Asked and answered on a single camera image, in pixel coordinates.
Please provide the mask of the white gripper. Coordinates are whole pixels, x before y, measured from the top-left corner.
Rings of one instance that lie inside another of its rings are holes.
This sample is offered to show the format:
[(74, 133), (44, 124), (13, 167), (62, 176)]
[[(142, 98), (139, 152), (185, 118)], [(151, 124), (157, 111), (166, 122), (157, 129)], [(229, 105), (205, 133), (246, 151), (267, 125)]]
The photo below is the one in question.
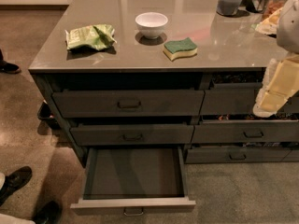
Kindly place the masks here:
[(263, 86), (256, 96), (253, 114), (261, 118), (275, 115), (288, 101), (286, 97), (292, 97), (298, 91), (299, 56), (281, 62), (271, 60), (263, 76)]

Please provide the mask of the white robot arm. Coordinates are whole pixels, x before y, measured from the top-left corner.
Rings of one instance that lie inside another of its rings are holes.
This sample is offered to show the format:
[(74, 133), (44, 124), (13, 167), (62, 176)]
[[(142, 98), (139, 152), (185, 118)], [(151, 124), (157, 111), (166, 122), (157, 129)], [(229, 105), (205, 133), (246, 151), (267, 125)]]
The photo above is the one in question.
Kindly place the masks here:
[(299, 91), (299, 0), (288, 0), (278, 19), (277, 44), (288, 51), (267, 65), (253, 107), (261, 118), (275, 115)]

